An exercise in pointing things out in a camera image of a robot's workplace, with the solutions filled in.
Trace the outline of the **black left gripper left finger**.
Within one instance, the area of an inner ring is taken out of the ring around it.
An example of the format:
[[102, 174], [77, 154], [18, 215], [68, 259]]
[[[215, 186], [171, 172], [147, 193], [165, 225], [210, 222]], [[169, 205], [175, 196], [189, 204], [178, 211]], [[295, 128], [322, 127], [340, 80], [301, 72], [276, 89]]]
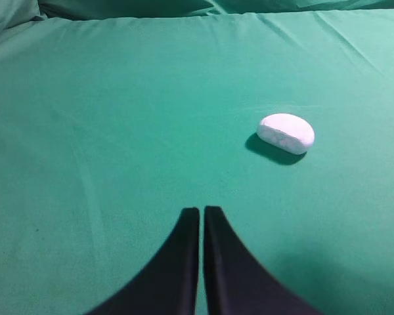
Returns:
[[123, 288], [91, 314], [194, 314], [200, 212], [184, 208], [163, 245]]

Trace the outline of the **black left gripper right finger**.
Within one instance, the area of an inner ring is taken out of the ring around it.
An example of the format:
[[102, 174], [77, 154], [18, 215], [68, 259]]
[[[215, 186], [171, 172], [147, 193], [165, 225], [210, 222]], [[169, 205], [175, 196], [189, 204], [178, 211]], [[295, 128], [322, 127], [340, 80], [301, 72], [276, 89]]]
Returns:
[[210, 314], [320, 314], [248, 251], [218, 206], [204, 209], [204, 281]]

